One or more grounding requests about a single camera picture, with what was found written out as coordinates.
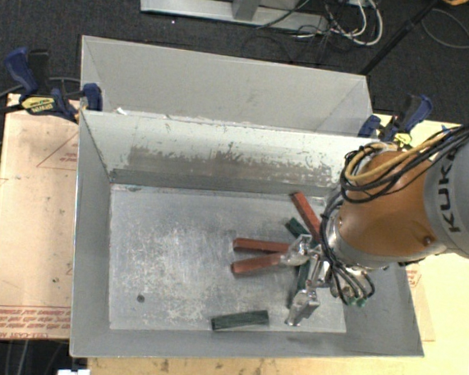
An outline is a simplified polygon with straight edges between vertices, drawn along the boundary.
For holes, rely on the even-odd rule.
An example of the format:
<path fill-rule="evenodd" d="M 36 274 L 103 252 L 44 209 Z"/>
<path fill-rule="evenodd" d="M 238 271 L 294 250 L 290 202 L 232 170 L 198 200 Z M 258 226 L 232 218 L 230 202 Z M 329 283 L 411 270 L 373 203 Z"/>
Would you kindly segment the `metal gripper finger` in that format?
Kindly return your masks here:
<path fill-rule="evenodd" d="M 288 246 L 286 253 L 279 258 L 279 264 L 285 267 L 298 267 L 305 264 L 313 256 L 312 242 L 313 238 L 308 234 L 298 236 Z"/>
<path fill-rule="evenodd" d="M 298 291 L 293 296 L 285 323 L 290 327 L 300 326 L 301 320 L 309 318 L 320 306 L 317 295 L 315 289 Z"/>

